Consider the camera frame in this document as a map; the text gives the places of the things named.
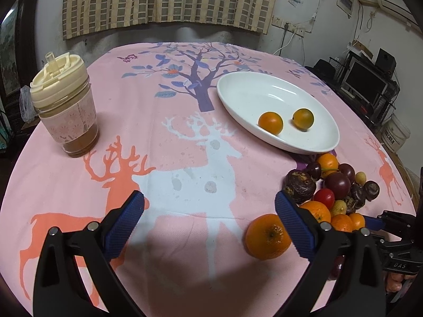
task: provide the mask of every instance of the computer monitor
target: computer monitor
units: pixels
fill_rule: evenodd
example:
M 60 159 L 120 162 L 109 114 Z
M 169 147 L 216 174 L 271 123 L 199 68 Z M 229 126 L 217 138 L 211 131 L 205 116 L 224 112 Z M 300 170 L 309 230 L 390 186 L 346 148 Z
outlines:
M 344 84 L 362 99 L 375 106 L 380 94 L 383 94 L 388 83 L 369 68 L 352 60 L 350 72 L 344 79 Z

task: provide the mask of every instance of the checkered curtain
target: checkered curtain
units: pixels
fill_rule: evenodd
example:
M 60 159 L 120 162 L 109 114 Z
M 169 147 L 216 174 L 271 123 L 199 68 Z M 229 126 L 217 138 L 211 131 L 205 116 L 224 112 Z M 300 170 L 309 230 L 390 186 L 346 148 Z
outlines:
M 63 38 L 146 24 L 187 21 L 267 33 L 275 0 L 63 0 Z

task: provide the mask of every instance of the white wall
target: white wall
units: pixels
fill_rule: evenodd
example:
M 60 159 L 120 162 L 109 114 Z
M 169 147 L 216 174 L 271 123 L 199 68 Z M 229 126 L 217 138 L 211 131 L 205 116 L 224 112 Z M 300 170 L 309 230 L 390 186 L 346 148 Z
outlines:
M 35 51 L 37 65 L 45 63 L 45 54 L 59 55 L 69 50 L 79 54 L 87 65 L 109 50 L 126 44 L 142 42 L 213 41 L 257 48 L 259 34 L 235 28 L 189 23 L 163 23 L 113 29 L 76 37 L 67 41 L 62 36 L 63 0 L 38 0 L 35 15 Z
M 319 0 L 300 1 L 302 4 L 294 7 L 288 0 L 276 0 L 273 14 L 291 23 L 306 21 L 316 12 Z M 320 58 L 329 60 L 329 57 L 340 56 L 354 36 L 359 7 L 357 0 L 355 0 L 351 18 L 348 18 L 336 2 L 337 0 L 320 1 L 312 33 L 306 33 L 304 36 L 305 65 L 313 66 Z M 299 26 L 310 30 L 312 24 L 306 22 Z M 270 26 L 268 34 L 260 37 L 258 50 L 274 53 L 280 47 L 283 31 L 278 27 Z M 286 34 L 285 45 L 291 36 L 289 32 Z M 282 56 L 303 63 L 304 57 L 299 36 L 295 35 L 291 44 L 282 50 Z
M 423 36 L 407 31 L 401 21 L 378 11 L 371 30 L 366 33 L 365 24 L 374 8 L 364 7 L 363 29 L 360 41 L 374 55 L 374 60 L 382 48 L 396 59 L 396 72 L 401 91 L 395 101 L 395 115 L 411 130 L 410 139 L 398 151 L 403 164 L 420 176 L 423 166 Z

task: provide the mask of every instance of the plastic bag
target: plastic bag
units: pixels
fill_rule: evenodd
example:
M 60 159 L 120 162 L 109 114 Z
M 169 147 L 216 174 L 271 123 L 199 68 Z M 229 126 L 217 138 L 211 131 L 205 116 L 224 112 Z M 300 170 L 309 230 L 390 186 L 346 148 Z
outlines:
M 21 117 L 24 122 L 31 122 L 37 116 L 34 105 L 31 100 L 31 94 L 28 86 L 21 88 L 21 97 L 19 100 L 19 108 L 21 110 Z

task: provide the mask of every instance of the blue gripper pad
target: blue gripper pad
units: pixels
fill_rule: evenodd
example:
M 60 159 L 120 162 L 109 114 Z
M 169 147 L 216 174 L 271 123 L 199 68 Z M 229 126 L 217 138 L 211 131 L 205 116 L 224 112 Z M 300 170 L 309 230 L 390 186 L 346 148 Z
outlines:
M 126 241 L 144 212 L 144 195 L 136 192 L 125 202 L 124 210 L 104 238 L 103 255 L 107 261 L 119 257 Z
M 282 191 L 274 198 L 274 207 L 282 224 L 288 231 L 293 245 L 301 257 L 310 262 L 314 259 L 316 240 L 301 216 L 297 213 L 296 207 L 285 197 Z
M 379 231 L 385 228 L 385 223 L 384 221 L 382 221 L 381 218 L 374 218 L 369 216 L 363 216 L 363 217 L 366 222 L 366 228 L 373 231 Z

